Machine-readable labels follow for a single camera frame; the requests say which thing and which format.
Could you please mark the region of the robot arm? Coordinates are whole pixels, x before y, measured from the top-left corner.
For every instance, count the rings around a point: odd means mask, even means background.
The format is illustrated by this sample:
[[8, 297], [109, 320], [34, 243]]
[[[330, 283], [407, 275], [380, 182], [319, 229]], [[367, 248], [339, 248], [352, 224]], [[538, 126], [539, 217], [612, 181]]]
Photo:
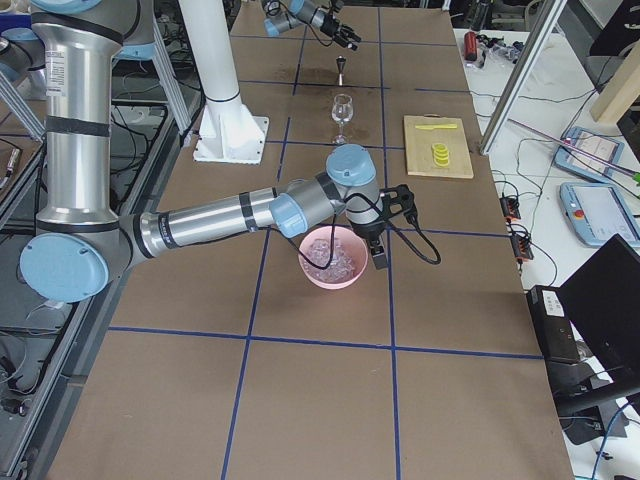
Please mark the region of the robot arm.
[[275, 226], [286, 238], [345, 215], [375, 258], [383, 255], [383, 200], [366, 149], [336, 148], [325, 170], [283, 189], [210, 204], [119, 216], [110, 207], [112, 62], [154, 52], [149, 1], [35, 1], [32, 27], [45, 46], [47, 202], [20, 270], [41, 296], [74, 303], [129, 268], [167, 251]]
[[262, 1], [265, 14], [264, 27], [271, 37], [277, 37], [298, 26], [318, 29], [337, 45], [356, 51], [361, 37], [347, 24], [337, 18], [344, 7], [343, 1], [329, 1], [321, 5], [318, 1]]

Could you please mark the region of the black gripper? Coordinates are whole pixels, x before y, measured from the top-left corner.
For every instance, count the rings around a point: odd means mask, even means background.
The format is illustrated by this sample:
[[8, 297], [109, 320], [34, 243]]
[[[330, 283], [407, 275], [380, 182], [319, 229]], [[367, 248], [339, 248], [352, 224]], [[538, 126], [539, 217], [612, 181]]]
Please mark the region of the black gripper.
[[384, 220], [375, 220], [364, 224], [352, 222], [351, 227], [353, 232], [368, 244], [375, 268], [377, 270], [385, 269], [386, 251], [381, 241], [381, 235], [385, 231], [386, 222]]
[[330, 13], [324, 15], [322, 32], [333, 41], [339, 41], [343, 48], [356, 50], [358, 45], [353, 42], [360, 42], [361, 37], [353, 30], [345, 29], [344, 25]]

